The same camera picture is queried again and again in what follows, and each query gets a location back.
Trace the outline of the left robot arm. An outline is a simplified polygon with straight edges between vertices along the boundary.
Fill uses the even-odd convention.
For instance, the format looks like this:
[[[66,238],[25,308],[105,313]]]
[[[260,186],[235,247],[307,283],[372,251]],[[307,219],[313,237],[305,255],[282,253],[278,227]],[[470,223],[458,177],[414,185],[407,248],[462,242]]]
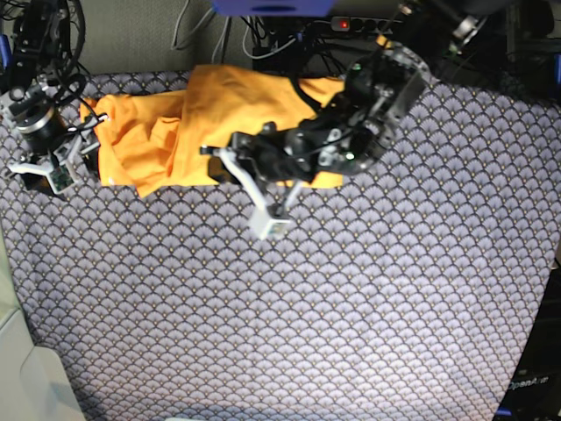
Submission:
[[[401,119],[432,83],[444,52],[459,54],[507,1],[407,1],[402,27],[381,34],[344,74],[343,87],[321,104],[296,75],[288,91],[311,112],[293,123],[267,117],[258,129],[237,128],[225,146],[205,142],[216,161],[250,197],[248,226],[258,239],[283,235],[289,208],[306,183],[322,173],[353,176],[377,163],[392,145]]]

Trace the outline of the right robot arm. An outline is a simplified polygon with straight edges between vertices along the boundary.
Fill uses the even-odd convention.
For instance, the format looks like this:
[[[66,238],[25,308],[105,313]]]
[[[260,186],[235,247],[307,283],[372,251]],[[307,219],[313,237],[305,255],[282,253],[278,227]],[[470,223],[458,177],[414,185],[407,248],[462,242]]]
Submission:
[[[86,21],[79,1],[11,1],[19,13],[1,36],[1,122],[24,143],[7,172],[29,191],[63,197],[92,166],[98,141],[89,137],[108,120],[83,91],[79,59]]]

